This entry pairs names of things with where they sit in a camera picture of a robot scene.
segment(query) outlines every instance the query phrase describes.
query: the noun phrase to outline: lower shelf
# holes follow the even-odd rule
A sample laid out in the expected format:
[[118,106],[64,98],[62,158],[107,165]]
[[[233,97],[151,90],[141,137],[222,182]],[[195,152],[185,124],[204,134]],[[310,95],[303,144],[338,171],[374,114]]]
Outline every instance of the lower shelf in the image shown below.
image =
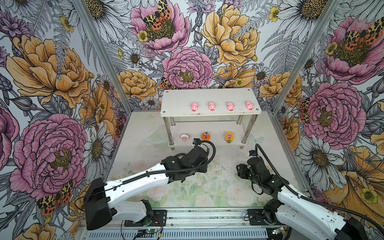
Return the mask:
[[[241,140],[244,136],[242,125],[237,125],[236,121],[221,121],[221,122],[176,122],[175,126],[170,126],[172,134],[173,146],[191,146],[194,138],[200,138],[204,132],[208,132],[211,136],[210,141],[217,145],[229,146],[244,146]],[[231,143],[225,141],[225,134],[232,132],[235,138]],[[189,140],[183,142],[180,135],[187,134]]]

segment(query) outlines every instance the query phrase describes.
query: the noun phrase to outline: metal shelf leg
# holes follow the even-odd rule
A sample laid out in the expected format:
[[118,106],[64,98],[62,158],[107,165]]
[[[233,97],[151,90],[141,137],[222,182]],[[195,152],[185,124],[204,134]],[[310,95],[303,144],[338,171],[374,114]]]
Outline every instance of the metal shelf leg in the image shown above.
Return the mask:
[[169,125],[169,121],[168,121],[168,118],[167,117],[164,117],[164,124],[166,125],[166,130],[167,130],[167,134],[168,134],[168,143],[170,146],[173,146],[173,139],[172,139],[172,134],[170,133],[170,125]]
[[243,139],[241,140],[241,143],[242,143],[242,144],[247,144],[247,139],[248,139],[248,137],[249,137],[249,134],[251,133],[252,127],[253,127],[253,125],[255,124],[256,119],[257,119],[257,114],[252,115],[251,119],[249,120],[247,129],[245,130],[244,137],[243,137]]

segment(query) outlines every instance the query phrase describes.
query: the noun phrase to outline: floral wallpaper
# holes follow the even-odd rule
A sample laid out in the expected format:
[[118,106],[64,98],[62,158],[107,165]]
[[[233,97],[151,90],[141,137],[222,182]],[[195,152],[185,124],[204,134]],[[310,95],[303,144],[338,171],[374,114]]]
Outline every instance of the floral wallpaper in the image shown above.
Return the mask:
[[[73,1],[62,0],[64,14],[82,29]],[[327,0],[85,3],[133,109],[159,109],[167,89],[198,88],[253,88],[271,109]],[[301,82],[290,92],[292,106]]]
[[91,181],[107,177],[128,121],[74,19],[64,0],[0,0],[4,239],[76,239],[84,217],[76,205]]
[[[381,225],[383,12],[381,1],[342,1],[276,114],[317,200]],[[383,239],[362,223],[369,239]]]

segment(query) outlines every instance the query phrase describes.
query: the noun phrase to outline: pink and white toy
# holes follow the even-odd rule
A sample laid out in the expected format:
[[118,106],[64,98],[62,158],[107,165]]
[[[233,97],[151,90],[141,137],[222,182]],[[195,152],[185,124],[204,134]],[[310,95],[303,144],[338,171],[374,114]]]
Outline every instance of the pink and white toy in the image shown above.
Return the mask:
[[231,103],[231,102],[229,102],[228,103],[228,105],[227,105],[227,108],[228,108],[228,110],[230,110],[230,111],[233,111],[233,108],[235,107],[235,105],[233,104],[233,103]]
[[253,103],[251,103],[250,101],[248,101],[245,106],[247,107],[248,110],[252,110],[253,109]]
[[214,111],[216,104],[214,102],[210,102],[208,107],[209,107],[209,110]]
[[191,107],[192,107],[192,111],[193,111],[193,112],[196,112],[197,109],[199,108],[199,106],[197,105],[197,103],[192,103]]

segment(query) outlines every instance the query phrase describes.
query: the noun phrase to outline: pink peony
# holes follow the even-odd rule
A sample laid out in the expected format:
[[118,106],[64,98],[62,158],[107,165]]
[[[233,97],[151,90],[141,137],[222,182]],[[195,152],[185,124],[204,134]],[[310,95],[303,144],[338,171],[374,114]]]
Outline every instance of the pink peony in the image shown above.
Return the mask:
[[347,83],[322,83],[310,97],[308,115],[310,122],[304,124],[307,136],[315,135],[336,150],[351,144],[366,120],[361,96]]
[[12,142],[19,134],[19,123],[4,107],[0,106],[0,170],[7,164],[12,152]]
[[193,48],[179,48],[162,63],[164,77],[173,86],[194,89],[212,81],[211,61]]
[[81,165],[87,139],[83,127],[65,114],[26,127],[14,147],[18,168],[10,178],[12,191],[40,199],[56,194],[69,181],[77,187],[85,175]]
[[339,81],[362,84],[384,68],[384,37],[373,45],[359,45],[352,51],[345,48],[347,42],[344,38],[347,31],[362,32],[374,23],[365,22],[365,19],[359,22],[358,18],[353,20],[347,17],[334,31],[334,35],[328,38],[327,55],[322,63],[325,74],[332,75]]
[[[163,52],[174,51],[180,46],[185,46],[188,42],[190,22],[189,18],[184,18],[184,15],[180,13],[179,6],[175,6],[168,0],[168,8],[172,11],[171,23],[174,27],[174,33],[171,38],[162,37],[155,40],[144,41],[143,44],[147,51],[151,54],[161,54]],[[131,9],[131,20],[134,27],[131,28],[132,33],[138,34],[140,31],[146,31],[147,25],[144,23],[143,18],[149,15],[154,15],[157,11],[157,4],[154,7],[148,5],[144,8],[140,5],[140,8]]]

